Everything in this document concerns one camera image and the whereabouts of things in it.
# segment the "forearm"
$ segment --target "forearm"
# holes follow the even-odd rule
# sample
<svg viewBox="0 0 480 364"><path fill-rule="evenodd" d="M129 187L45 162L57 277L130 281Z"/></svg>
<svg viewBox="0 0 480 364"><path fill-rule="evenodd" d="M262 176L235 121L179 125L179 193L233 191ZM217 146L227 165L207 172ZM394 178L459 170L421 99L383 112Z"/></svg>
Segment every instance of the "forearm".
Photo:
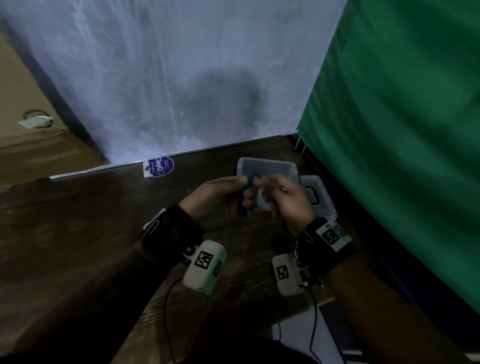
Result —
<svg viewBox="0 0 480 364"><path fill-rule="evenodd" d="M409 306L356 256L325 277L366 354L379 363L470 363L425 315Z"/></svg>
<svg viewBox="0 0 480 364"><path fill-rule="evenodd" d="M147 258L135 244L31 326L15 351L46 357L61 351L109 363L170 268Z"/></svg>

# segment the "black cable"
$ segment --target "black cable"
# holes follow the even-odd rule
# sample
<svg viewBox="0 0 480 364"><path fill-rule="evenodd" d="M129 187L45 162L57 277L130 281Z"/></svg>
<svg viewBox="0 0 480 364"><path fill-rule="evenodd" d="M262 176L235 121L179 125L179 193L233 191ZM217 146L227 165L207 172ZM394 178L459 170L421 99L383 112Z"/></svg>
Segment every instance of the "black cable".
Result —
<svg viewBox="0 0 480 364"><path fill-rule="evenodd" d="M170 342L170 336L168 334L168 328L167 328L167 300L168 300L168 295L172 291L173 287L178 283L183 280L182 278L178 278L175 282L172 283L170 288L167 291L167 294L165 295L165 302L163 303L163 329L165 330L165 336L167 337L167 343L168 347L170 348L170 356L172 357L173 364L177 364L175 361L175 357L173 356L173 349L172 349L172 344Z"/></svg>
<svg viewBox="0 0 480 364"><path fill-rule="evenodd" d="M282 341L282 327L280 326L280 321L278 323L278 341Z"/></svg>
<svg viewBox="0 0 480 364"><path fill-rule="evenodd" d="M310 295L312 296L312 299L313 299L313 308L315 310L315 321L313 323L313 332L312 332L312 338L310 339L310 346L309 346L309 349L310 349L310 352L312 353L312 355L315 357L315 359L317 359L317 361L322 364L322 361L318 358L318 356L313 352L312 350L312 345L313 345L313 338L315 337L315 331L317 330L317 319L318 319L318 307L317 307L317 300L315 299L315 295L313 294L312 290L310 289L310 287L308 286L301 286L302 288L306 289Z"/></svg>

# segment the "blue handle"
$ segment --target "blue handle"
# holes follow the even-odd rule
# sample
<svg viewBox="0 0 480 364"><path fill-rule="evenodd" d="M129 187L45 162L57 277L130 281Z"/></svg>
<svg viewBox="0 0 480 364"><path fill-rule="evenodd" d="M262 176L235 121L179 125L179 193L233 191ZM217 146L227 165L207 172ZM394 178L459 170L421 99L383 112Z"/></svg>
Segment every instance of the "blue handle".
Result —
<svg viewBox="0 0 480 364"><path fill-rule="evenodd" d="M245 186L245 188L244 188L243 190L239 191L239 215L240 215L240 216L247 216L248 209L247 209L244 205L241 204L241 203L243 202L243 199L245 198L245 197L243 196L243 193L245 192L245 190L246 190L247 188L250 188L250 187L253 186L253 179L254 179L255 177L258 177L258 174L253 173L253 172L250 173L250 174L247 176L247 179L248 179L247 185Z"/></svg>

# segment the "hand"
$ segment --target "hand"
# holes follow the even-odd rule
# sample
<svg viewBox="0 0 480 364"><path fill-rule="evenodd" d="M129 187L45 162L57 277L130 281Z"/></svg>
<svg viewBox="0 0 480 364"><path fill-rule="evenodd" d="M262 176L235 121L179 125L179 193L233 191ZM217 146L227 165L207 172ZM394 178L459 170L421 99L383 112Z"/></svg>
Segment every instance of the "hand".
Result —
<svg viewBox="0 0 480 364"><path fill-rule="evenodd" d="M205 182L190 195L185 197L179 206L189 214L204 230L211 230L237 217L238 191L248 184L246 176L222 177ZM242 205L252 212L262 211L257 206L258 189L250 187L243 192Z"/></svg>
<svg viewBox="0 0 480 364"><path fill-rule="evenodd" d="M316 214L303 188L281 174L274 174L255 180L253 185L263 188L262 197L270 204L274 215L281 215L287 222L288 229L297 237Z"/></svg>

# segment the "purple sticker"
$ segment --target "purple sticker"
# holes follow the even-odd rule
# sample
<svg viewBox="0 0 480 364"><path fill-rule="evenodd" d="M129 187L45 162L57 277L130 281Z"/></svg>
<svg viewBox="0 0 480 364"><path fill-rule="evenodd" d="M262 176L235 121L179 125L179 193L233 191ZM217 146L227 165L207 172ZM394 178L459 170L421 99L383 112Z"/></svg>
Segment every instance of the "purple sticker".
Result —
<svg viewBox="0 0 480 364"><path fill-rule="evenodd" d="M169 157L144 162L144 177L163 177L172 172L173 160Z"/></svg>

